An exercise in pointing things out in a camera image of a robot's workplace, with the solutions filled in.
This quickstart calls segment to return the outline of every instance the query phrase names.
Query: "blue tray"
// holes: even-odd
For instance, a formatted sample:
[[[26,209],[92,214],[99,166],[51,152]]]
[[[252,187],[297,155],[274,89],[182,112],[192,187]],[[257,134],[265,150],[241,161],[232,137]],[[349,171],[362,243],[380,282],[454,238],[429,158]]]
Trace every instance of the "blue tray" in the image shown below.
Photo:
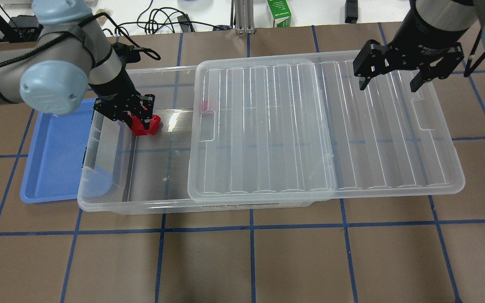
[[[94,98],[69,115],[39,113],[29,148],[20,198],[25,203],[75,199],[89,138]]]

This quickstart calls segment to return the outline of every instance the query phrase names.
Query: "transparent plastic lid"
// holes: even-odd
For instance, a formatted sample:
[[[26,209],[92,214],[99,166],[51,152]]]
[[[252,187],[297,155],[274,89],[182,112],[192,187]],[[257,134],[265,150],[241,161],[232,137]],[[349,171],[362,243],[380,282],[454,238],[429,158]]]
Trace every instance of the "transparent plastic lid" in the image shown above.
[[[452,194],[464,186],[433,85],[358,88],[356,51],[198,65],[188,174],[197,202]]]

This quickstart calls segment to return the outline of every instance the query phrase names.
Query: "black cable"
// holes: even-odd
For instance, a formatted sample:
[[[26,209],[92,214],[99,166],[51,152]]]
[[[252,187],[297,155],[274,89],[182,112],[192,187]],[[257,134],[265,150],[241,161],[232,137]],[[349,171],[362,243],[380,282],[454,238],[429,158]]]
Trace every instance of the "black cable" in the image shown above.
[[[107,19],[108,19],[108,20],[109,20],[109,21],[110,21],[110,22],[113,24],[113,26],[114,26],[116,29],[117,29],[117,28],[119,28],[119,29],[120,29],[119,25],[117,25],[117,23],[115,23],[115,21],[113,21],[113,19],[110,17],[110,15],[108,15],[106,12],[100,12],[100,13],[98,13],[98,14],[94,15],[93,17],[94,17],[94,19],[96,19],[96,18],[101,17],[101,16],[105,16],[105,17],[106,17],[106,18],[107,18]],[[132,43],[132,44],[133,44],[134,46],[136,46],[137,48],[141,48],[141,46],[139,46],[139,45],[138,45],[136,42],[134,42],[134,40],[132,40],[132,38],[130,37],[130,35],[127,35],[127,34],[125,34],[125,33],[124,33],[124,32],[122,32],[122,31],[121,31],[121,33],[123,34],[123,36],[124,36],[125,38],[127,38],[127,40],[128,40],[130,43]],[[153,60],[157,60],[157,61],[158,61],[158,60],[160,60],[160,59],[161,59],[160,55],[159,55],[159,54],[158,54],[158,53],[157,53],[155,50],[152,50],[152,49],[150,49],[150,48],[145,48],[145,49],[143,50],[143,53],[144,53],[144,54],[146,54],[148,57],[150,57],[150,58],[151,58],[151,59],[153,59]]]
[[[221,31],[225,30],[222,27],[217,27],[216,25],[212,25],[209,23],[199,22],[199,21],[178,21],[178,22],[171,22],[171,23],[160,23],[160,25],[170,25],[170,24],[187,24],[187,23],[196,23],[201,25],[207,25],[208,27],[213,27],[215,29],[219,29]]]
[[[115,33],[120,35],[120,36],[124,36],[125,33],[123,33],[122,29],[124,29],[125,32],[127,32],[127,35],[130,35],[130,33],[128,32],[128,29],[126,29],[125,27],[120,27],[120,26],[115,27]]]
[[[139,21],[140,21],[141,16],[142,16],[144,13],[146,13],[146,12],[147,12],[147,11],[148,11],[148,10],[151,8],[151,6],[152,6],[152,2],[153,2],[153,0],[151,0],[151,2],[149,3],[149,6],[147,6],[147,8],[146,8],[144,11],[142,11],[142,12],[141,12],[141,14],[140,14],[140,15],[138,16],[138,18],[136,19],[136,23],[137,23],[137,22],[139,22]]]
[[[118,27],[121,27],[123,25],[129,25],[129,24],[145,24],[145,23],[148,23],[148,22],[145,22],[145,21],[140,21],[140,22],[136,22],[136,21],[130,21],[130,22],[123,22],[123,23],[119,23],[117,26]]]
[[[88,24],[91,21],[96,20],[98,17],[101,17],[101,16],[105,16],[115,26],[116,29],[120,29],[120,27],[117,25],[117,23],[115,23],[115,21],[113,21],[113,19],[110,17],[110,15],[108,15],[106,12],[101,12],[101,13],[98,13],[94,16],[90,16],[90,17],[84,19],[83,21],[81,21],[80,23],[78,23],[77,25],[79,27],[83,27],[84,25]],[[134,46],[136,46],[137,48],[141,48],[141,46],[139,46],[136,42],[134,42],[134,40],[132,40],[129,35],[125,34],[122,31],[121,31],[121,33]],[[33,57],[34,55],[39,54],[39,53],[47,50],[48,48],[51,48],[52,46],[54,46],[58,43],[61,43],[63,40],[65,40],[66,38],[68,38],[70,36],[71,36],[71,33],[63,32],[59,37],[54,38],[53,40],[50,40],[50,41],[46,42],[45,44],[42,44],[41,46],[38,46],[34,50],[31,50],[31,51],[29,51],[25,54],[22,54],[21,56],[0,62],[0,68],[5,67],[7,65],[11,65],[11,64],[20,62],[20,61],[23,61],[25,59],[29,59],[29,58]],[[143,50],[141,50],[141,52],[143,52],[144,54],[146,54],[147,56],[149,56],[153,60],[160,60],[160,55],[156,51],[154,51],[150,48],[143,48]]]
[[[2,12],[5,14],[5,16],[7,16],[8,20],[9,20],[9,21],[10,21],[12,24],[14,24],[14,26],[16,27],[16,30],[18,31],[18,35],[20,35],[21,39],[22,39],[23,41],[25,41],[24,36],[21,34],[21,30],[20,30],[20,28],[19,28],[19,27],[18,27],[18,25],[17,25],[17,24],[14,22],[14,20],[12,20],[12,18],[11,18],[11,17],[8,15],[8,13],[5,11],[5,8],[3,8],[3,6],[1,5],[1,3],[0,3],[0,8],[1,8]]]
[[[151,21],[154,21],[154,20],[156,19],[156,14],[157,14],[158,12],[162,12],[162,13],[163,13],[163,14],[166,16],[166,21],[164,21],[164,23],[166,23],[168,20],[171,22],[171,18],[170,18],[170,17],[171,17],[171,16],[173,16],[173,14],[177,13],[177,12],[173,12],[173,13],[171,13],[171,15],[168,15],[168,14],[167,14],[167,12],[163,11],[163,9],[162,9],[162,8],[159,8],[159,9],[154,9],[154,10],[152,10],[152,11],[150,12],[150,14],[149,14],[149,21],[150,21],[150,22],[151,22]],[[156,33],[156,32],[158,32],[158,31],[159,31],[159,29],[161,29],[162,27],[164,27],[164,25],[162,25],[161,27],[160,27],[160,26],[158,26],[158,23],[157,23],[157,22],[156,22],[156,24],[157,24],[157,28],[156,28],[156,29],[153,29],[153,28],[152,28],[152,23],[151,23],[151,27],[150,27],[151,32],[150,32],[150,33]],[[171,25],[171,31],[172,31],[173,33],[175,33],[175,28],[173,27],[173,24]]]
[[[473,56],[477,52],[478,44],[480,43],[481,37],[482,37],[482,29],[480,29],[479,34],[477,35],[477,39],[475,40],[475,43],[473,45],[473,48],[471,48],[471,52],[467,59],[467,63],[465,64],[464,77],[469,77],[473,73],[473,71],[477,69],[480,63],[482,63],[482,61],[485,59],[485,52],[483,52],[471,67],[471,63],[473,62]]]
[[[113,32],[110,29],[102,29],[102,31],[108,31],[110,35],[113,37]]]
[[[49,42],[46,42],[45,44],[42,44],[41,46],[35,48],[34,50],[31,50],[30,52],[27,52],[27,53],[25,53],[25,54],[23,54],[21,56],[18,56],[18,57],[15,57],[15,58],[12,58],[12,59],[9,59],[9,60],[0,62],[0,68],[1,67],[5,67],[7,65],[11,65],[13,63],[17,63],[17,62],[23,61],[23,60],[28,59],[30,57],[33,57],[34,55],[36,55],[36,54],[38,54],[40,52],[43,52],[43,51],[47,50],[48,48],[51,48],[55,44],[60,43],[61,41],[65,40],[69,36],[71,36],[71,33],[64,32],[64,33],[61,34],[61,36],[55,38],[54,40],[51,40]]]
[[[159,10],[174,10],[174,11],[176,11],[176,12],[180,12],[180,13],[184,14],[184,12],[183,12],[183,11],[178,10],[178,9],[176,9],[176,8],[171,8],[171,7],[169,7],[169,6],[164,6],[163,8],[158,8],[158,9],[159,9]]]

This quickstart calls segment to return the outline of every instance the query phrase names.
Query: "power cord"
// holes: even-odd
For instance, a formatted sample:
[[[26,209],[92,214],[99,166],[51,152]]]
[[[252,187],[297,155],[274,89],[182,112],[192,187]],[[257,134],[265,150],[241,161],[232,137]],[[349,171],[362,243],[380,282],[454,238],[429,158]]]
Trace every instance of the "power cord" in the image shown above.
[[[80,23],[78,23],[78,26],[79,27],[83,27],[84,25],[87,25],[88,23],[90,23],[91,21],[94,21],[96,19],[98,19],[99,17],[106,17],[114,26],[116,29],[119,29],[120,27],[117,25],[117,23],[115,23],[115,21],[113,21],[113,19],[110,17],[110,15],[108,15],[106,12],[101,12],[101,13],[98,13],[94,16],[90,16],[86,19],[84,19],[83,21],[81,21]],[[136,46],[137,48],[141,48],[141,46],[139,46],[136,42],[134,42],[134,40],[132,40],[132,38],[127,35],[126,33],[124,32],[121,32],[123,34],[123,36],[125,38],[127,38],[127,40],[132,43],[134,46]],[[6,61],[3,61],[3,62],[0,62],[0,68],[1,67],[5,67],[7,65],[11,65],[11,64],[14,64],[14,63],[17,63],[17,62],[20,62],[20,61],[23,61],[25,59],[29,59],[31,57],[33,57],[34,55],[36,54],[39,54],[45,50],[47,50],[48,48],[51,48],[52,46],[58,44],[58,43],[61,43],[63,40],[65,40],[66,38],[68,38],[69,36],[71,36],[71,33],[69,32],[64,32],[61,34],[61,36],[53,39],[53,40],[50,40],[48,42],[46,42],[45,44],[42,44],[41,46],[38,46],[37,48],[35,48],[34,50],[31,50],[25,54],[22,54],[21,56],[18,56],[18,57],[15,57],[15,58],[12,58],[12,59],[9,59],[9,60],[6,60]],[[150,48],[142,48],[142,50],[140,50],[141,52],[143,52],[144,54],[146,54],[147,56],[149,56],[150,58],[152,58],[153,60],[160,60],[160,55],[150,49]]]
[[[110,34],[110,35],[112,35],[112,37],[113,37],[113,32],[112,32],[110,29],[102,29],[102,31],[103,31],[103,32],[104,32],[104,31],[108,31],[108,32],[109,32],[109,34]]]
[[[124,23],[120,23],[119,24],[119,27],[122,28],[122,29],[125,29],[123,27],[123,25],[129,25],[129,24],[136,24],[138,27],[140,27],[141,29],[144,30],[144,32],[146,34],[154,34],[154,33],[157,33],[160,29],[162,29],[163,27],[166,27],[166,26],[170,26],[171,25],[171,32],[172,33],[175,33],[175,28],[173,27],[174,24],[188,24],[190,25],[191,29],[194,30],[194,27],[192,26],[192,24],[201,24],[201,25],[206,25],[208,27],[213,27],[214,29],[219,29],[219,30],[225,30],[225,28],[222,28],[222,27],[217,27],[216,25],[212,25],[212,24],[208,24],[208,23],[203,23],[203,22],[199,22],[199,21],[178,21],[178,22],[173,22],[171,20],[171,17],[177,13],[180,13],[181,15],[186,15],[185,12],[177,9],[177,8],[172,8],[172,7],[169,7],[169,6],[165,6],[163,8],[154,8],[152,10],[150,10],[149,12],[149,19],[147,21],[141,21],[141,18],[143,15],[145,15],[147,13],[147,11],[152,7],[152,1],[149,3],[149,6],[146,8],[146,10],[144,10],[143,12],[140,13],[140,15],[137,17],[136,21],[130,21],[130,22],[124,22]],[[167,10],[171,10],[173,12],[171,12],[169,15],[168,13],[166,12]],[[161,13],[163,14],[164,16],[166,16],[166,20],[162,23],[158,23],[158,21],[156,21],[156,17],[157,15]]]

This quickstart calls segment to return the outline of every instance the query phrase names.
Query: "table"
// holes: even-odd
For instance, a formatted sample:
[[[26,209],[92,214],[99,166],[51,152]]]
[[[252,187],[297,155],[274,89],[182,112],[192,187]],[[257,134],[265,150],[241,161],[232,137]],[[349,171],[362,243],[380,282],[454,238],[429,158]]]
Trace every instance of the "table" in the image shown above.
[[[138,36],[164,59],[129,68],[352,50],[390,41],[398,26],[257,29],[249,43],[233,31]],[[433,83],[462,192],[296,209],[126,216],[84,213],[76,201],[26,205],[19,188],[36,113],[2,106],[0,302],[485,302],[485,63],[460,73]]]

